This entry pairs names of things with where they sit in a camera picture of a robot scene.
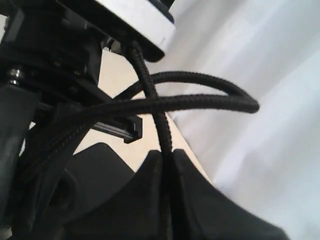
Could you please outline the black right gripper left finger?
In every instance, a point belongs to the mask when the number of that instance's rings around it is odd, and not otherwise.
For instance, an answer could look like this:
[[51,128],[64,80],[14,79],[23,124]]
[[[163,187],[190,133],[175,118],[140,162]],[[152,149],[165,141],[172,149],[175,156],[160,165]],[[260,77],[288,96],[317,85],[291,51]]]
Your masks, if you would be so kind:
[[34,240],[158,240],[161,237],[162,154],[150,151],[132,178],[94,210],[61,222],[48,209]]

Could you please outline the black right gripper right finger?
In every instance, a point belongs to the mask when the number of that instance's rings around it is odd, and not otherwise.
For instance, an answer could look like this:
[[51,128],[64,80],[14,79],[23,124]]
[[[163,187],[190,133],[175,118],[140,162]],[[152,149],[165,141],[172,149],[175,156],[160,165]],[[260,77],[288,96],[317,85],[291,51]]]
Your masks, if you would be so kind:
[[171,160],[171,219],[175,240],[287,240],[279,227],[228,199],[184,150]]

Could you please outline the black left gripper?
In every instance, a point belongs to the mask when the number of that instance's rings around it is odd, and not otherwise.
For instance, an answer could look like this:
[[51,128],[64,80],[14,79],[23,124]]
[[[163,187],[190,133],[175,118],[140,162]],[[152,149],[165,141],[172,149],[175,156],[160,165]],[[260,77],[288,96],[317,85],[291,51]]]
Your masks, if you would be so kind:
[[141,139],[136,114],[104,116],[66,131],[56,122],[114,103],[98,87],[103,49],[138,40],[98,0],[3,0],[0,42],[0,225],[14,240],[47,214],[65,167],[89,130]]

